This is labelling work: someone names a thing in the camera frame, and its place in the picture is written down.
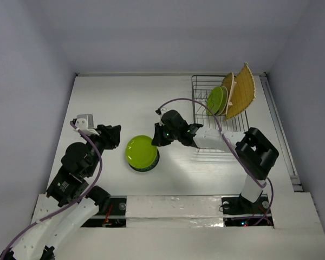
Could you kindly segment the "blue floral plate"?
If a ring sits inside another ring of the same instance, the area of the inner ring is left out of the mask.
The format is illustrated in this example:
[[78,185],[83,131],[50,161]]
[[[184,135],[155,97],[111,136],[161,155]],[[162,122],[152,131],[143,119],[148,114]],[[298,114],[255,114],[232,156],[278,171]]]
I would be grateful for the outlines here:
[[157,164],[159,163],[159,160],[160,160],[160,153],[157,152],[157,156],[154,160],[154,162],[152,162],[149,166],[147,167],[144,167],[144,168],[136,168],[136,167],[133,167],[132,165],[129,165],[133,170],[137,171],[137,172],[148,172],[152,169],[154,169]]

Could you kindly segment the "grey green plate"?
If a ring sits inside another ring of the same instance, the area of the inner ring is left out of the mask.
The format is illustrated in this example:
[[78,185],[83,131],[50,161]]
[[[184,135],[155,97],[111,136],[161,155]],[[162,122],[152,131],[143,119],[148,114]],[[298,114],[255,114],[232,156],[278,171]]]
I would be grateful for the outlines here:
[[228,103],[228,90],[225,86],[221,86],[221,89],[222,89],[223,96],[222,96],[222,101],[220,103],[220,108],[217,112],[217,116],[220,116],[225,113],[226,106]]

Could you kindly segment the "small bamboo tray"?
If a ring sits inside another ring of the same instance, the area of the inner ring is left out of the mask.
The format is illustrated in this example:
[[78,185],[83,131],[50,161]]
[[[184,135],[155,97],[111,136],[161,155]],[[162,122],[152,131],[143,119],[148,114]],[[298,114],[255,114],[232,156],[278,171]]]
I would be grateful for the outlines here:
[[228,101],[227,101],[227,106],[226,106],[225,113],[222,114],[222,115],[226,115],[228,113],[229,108],[232,106],[231,98],[232,98],[233,91],[234,91],[234,88],[235,88],[236,84],[237,84],[237,82],[235,81],[235,76],[234,76],[233,72],[228,73],[223,78],[222,85],[227,88]]

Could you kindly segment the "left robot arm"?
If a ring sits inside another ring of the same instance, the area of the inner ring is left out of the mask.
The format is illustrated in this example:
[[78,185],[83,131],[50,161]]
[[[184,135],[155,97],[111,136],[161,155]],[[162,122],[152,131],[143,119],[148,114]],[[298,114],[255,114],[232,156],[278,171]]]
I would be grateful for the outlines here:
[[108,210],[111,195],[95,183],[88,184],[86,178],[102,171],[101,155],[118,147],[121,126],[87,129],[77,119],[70,124],[85,142],[67,147],[62,166],[37,207],[35,221],[9,243],[1,259],[55,259],[90,217]]

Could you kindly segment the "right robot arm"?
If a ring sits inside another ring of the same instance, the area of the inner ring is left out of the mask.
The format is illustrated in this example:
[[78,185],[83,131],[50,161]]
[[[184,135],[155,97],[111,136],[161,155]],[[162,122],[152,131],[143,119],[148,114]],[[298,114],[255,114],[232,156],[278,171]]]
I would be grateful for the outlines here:
[[154,125],[153,146],[163,147],[175,140],[187,147],[230,152],[247,173],[237,197],[227,197],[220,209],[227,215],[255,212],[267,184],[268,174],[279,152],[257,128],[245,132],[223,132],[202,124],[189,124],[176,110],[157,109],[160,121]]

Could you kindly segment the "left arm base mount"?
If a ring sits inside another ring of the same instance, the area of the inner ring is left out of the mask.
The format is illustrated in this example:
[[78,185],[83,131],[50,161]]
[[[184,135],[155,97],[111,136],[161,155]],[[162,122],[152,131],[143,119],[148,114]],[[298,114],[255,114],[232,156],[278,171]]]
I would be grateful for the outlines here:
[[82,228],[125,228],[127,197],[111,197],[110,204],[104,211],[90,217]]

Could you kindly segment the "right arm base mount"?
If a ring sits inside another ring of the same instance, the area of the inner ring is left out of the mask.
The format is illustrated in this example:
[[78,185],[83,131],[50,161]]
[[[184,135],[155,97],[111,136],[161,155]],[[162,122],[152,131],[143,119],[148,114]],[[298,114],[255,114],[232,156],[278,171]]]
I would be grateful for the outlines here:
[[225,227],[274,226],[269,205],[267,196],[260,196],[255,203],[241,196],[223,197],[219,211]]

